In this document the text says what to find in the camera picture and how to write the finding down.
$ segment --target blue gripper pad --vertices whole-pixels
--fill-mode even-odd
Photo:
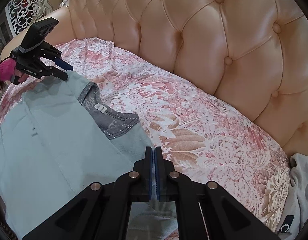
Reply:
[[[68,64],[67,62],[65,62],[64,60],[60,58],[55,58],[53,61],[57,66],[59,66],[60,68],[64,70],[73,70],[72,65]]]
[[[164,167],[163,154],[161,147],[156,147],[154,150],[154,164],[155,164],[155,182],[156,195],[158,201],[165,201],[166,198],[166,173]]]
[[[150,200],[152,199],[152,179],[153,179],[153,149],[152,147],[149,147],[150,148],[150,170],[149,170],[149,173],[150,173],[150,180],[149,180],[149,183],[148,183],[148,187],[149,187],[149,197],[150,197]]]

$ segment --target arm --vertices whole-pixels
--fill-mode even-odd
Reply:
[[[54,30],[47,35],[45,39],[46,42],[55,46],[57,44],[68,42],[76,38],[72,28],[70,10],[68,9],[68,7],[62,7],[60,9],[57,9],[56,11],[50,13],[49,15],[44,16],[42,19],[46,19],[49,17],[53,17],[56,20],[59,20],[59,23],[56,25]],[[27,32],[27,29],[28,28],[20,32],[5,46],[5,48],[1,53],[2,59],[9,57],[11,51],[21,44]]]
[[[9,81],[13,75],[20,77],[20,83],[23,83],[29,77],[29,75],[17,70],[15,66],[16,62],[11,58],[0,61],[0,90],[3,87],[2,83],[5,81]]]

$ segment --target pink fingerless glove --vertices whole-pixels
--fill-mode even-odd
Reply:
[[[0,63],[0,80],[2,82],[10,80],[14,75],[16,61],[9,58]]]

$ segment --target clothing label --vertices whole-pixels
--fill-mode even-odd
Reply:
[[[280,233],[287,233],[290,226],[292,225],[292,222],[294,220],[294,216],[293,215],[288,215],[286,216],[281,228],[279,229]]]
[[[103,106],[101,104],[97,104],[94,106],[97,110],[99,110],[102,114],[107,110],[106,106]]]

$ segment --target person's hand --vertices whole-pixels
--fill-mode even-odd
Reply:
[[[20,77],[18,79],[19,83],[23,83],[25,80],[27,80],[27,78],[29,77],[28,74],[22,73],[21,71],[19,71],[18,69],[14,68],[14,75]]]
[[[0,80],[7,81],[11,80],[13,75],[19,77],[19,82],[23,83],[29,77],[28,74],[22,73],[21,71],[15,68],[16,61],[8,58],[0,63]]]

